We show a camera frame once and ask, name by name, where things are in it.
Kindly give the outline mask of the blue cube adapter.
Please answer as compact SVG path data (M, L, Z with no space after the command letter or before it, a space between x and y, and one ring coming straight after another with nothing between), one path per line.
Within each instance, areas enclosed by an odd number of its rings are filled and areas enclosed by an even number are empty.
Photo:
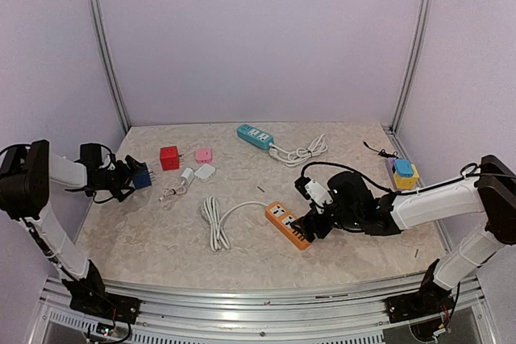
M145 189L152 185L152 174L147 170L141 170L132 177L132 184L135 189Z

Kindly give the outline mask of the orange power strip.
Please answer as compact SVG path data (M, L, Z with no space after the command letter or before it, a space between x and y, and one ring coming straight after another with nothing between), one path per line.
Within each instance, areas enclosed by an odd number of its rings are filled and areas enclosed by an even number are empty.
M265 208L265 217L300 251L310 247L310 243L301 233L292 228L297 220L292 213L279 201L275 201Z

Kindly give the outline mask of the red cube socket adapter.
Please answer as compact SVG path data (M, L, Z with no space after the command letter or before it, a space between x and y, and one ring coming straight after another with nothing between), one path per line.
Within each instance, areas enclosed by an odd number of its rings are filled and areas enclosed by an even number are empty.
M163 171L179 169L183 158L184 154L178 151L177 146L162 147L160 149L159 160Z

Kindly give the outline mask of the white usb charger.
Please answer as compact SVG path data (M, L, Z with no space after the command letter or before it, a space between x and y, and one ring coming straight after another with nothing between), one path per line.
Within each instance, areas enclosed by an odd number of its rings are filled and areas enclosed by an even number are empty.
M177 195L184 195L188 192L189 186L194 180L194 170L192 168L185 168L180 175L179 184L176 187L165 188L159 196L159 201L168 200Z

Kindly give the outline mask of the white plug adapter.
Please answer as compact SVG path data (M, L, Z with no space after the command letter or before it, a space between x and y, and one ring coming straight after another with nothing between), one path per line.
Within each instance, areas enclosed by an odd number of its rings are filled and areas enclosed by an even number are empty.
M194 177L201 182L209 181L216 173L216 168L211 164L202 164L194 171Z

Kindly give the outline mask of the pink plug adapter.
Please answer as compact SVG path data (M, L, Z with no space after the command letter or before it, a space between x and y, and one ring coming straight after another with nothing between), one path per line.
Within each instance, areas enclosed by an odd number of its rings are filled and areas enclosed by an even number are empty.
M213 160L213 151L211 148L199 148L195 151L194 158L198 164L210 164Z

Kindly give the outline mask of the yellow black plug adapter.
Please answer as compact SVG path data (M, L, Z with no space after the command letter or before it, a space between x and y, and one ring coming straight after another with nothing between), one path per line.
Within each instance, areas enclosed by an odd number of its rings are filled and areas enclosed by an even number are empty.
M394 185L399 190L411 190L418 183L419 175L414 172L412 176L401 176L397 172L393 174Z

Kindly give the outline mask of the purple power strip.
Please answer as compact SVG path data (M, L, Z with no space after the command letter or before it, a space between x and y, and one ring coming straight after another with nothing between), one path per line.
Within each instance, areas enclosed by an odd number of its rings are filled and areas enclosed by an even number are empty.
M389 174L389 178L393 184L393 187L401 191L403 189L403 178L404 176L398 172L398 167L405 167L405 160L399 158L387 158L385 161L386 168Z

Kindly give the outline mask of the light blue small adapter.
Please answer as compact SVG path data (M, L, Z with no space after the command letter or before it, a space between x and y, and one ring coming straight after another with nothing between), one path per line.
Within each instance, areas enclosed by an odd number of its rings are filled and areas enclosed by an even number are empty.
M409 179L418 176L418 172L409 160L395 159L393 162L393 175L397 178Z

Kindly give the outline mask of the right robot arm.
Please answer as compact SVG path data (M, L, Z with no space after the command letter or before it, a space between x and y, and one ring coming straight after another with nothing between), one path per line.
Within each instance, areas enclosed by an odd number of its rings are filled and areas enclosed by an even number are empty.
M291 226L308 242L325 238L333 229L392 236L444 218L473 213L486 217L482 230L464 237L427 268L417 291L386 299L391 322L454 311L458 298L452 291L463 278L515 244L515 174L494 155L464 166L456 178L421 189L382 187L382 197L373 196L374 182L362 172L345 165L341 170L326 185L305 174L294 182L310 210Z

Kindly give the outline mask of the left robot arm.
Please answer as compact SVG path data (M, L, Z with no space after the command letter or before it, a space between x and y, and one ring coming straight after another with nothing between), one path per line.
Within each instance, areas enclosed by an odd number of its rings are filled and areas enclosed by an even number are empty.
M71 295L71 309L133 323L141 301L106 290L98 268L54 214L50 185L57 183L70 193L90 198L106 191L111 199L122 202L135 191L135 177L146 171L146 164L129 155L119 160L100 143L83 143L79 159L71 161L54 154L46 139L10 145L1 156L1 209L29 233L56 268Z

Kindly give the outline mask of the aluminium front frame rail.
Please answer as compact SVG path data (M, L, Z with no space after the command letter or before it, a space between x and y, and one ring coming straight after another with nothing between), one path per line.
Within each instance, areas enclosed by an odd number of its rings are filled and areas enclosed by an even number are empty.
M142 301L129 343L381 342L400 329L409 342L414 322L389 323L385 299L418 288L422 275L319 288L223 291L107 281L107 290ZM69 329L63 342L82 342L81 331L100 319L69 308L69 296L48 278L27 343L50 338L51 324ZM463 280L450 332L438 343L497 343L476 277Z

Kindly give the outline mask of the left aluminium corner post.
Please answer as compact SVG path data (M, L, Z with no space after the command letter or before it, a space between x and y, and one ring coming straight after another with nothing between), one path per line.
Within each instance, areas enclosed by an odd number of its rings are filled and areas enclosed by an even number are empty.
M92 19L94 36L98 46L100 61L106 76L107 87L114 104L114 111L119 120L123 133L126 135L131 129L131 120L127 112L123 94L119 87L118 79L114 69L112 55L107 39L106 29L102 17L102 6L100 0L87 0L89 12Z

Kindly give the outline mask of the aluminium corner post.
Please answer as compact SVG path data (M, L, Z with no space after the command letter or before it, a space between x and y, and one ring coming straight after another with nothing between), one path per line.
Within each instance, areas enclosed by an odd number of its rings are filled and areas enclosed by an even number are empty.
M418 69L418 62L422 53L428 20L431 13L432 0L420 0L418 15L414 29L413 39L410 45L408 63L402 78L402 87L397 99L393 119L389 125L389 133L396 137L401 129L402 119L408 106L410 92L414 84L414 78Z
M126 135L131 129L131 120L127 112L123 94L119 87L118 79L114 69L112 55L107 39L106 29L102 17L102 6L100 0L87 0L89 12L92 19L94 36L98 46L100 61L106 76L107 87L114 104L114 111L119 120L123 133Z

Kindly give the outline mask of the right aluminium corner post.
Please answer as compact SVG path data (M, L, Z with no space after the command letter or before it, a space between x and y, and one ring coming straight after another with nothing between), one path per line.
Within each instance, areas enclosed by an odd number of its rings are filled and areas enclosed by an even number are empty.
M397 99L393 119L389 125L389 133L396 137L401 129L402 119L408 106L410 92L414 84L414 78L418 69L418 62L422 53L428 20L431 13L432 0L420 0L418 15L414 29L413 39L410 45L408 63L402 78L402 87Z

